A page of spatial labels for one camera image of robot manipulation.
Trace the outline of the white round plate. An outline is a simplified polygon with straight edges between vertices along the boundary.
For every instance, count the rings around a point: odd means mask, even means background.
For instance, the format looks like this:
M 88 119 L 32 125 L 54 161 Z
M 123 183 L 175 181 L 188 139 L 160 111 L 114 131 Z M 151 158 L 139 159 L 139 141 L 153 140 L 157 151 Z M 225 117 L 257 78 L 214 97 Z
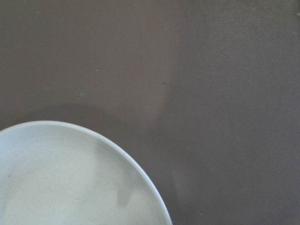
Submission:
M 3 225 L 170 225 L 156 187 L 118 145 L 87 128 L 33 121 L 0 133 Z

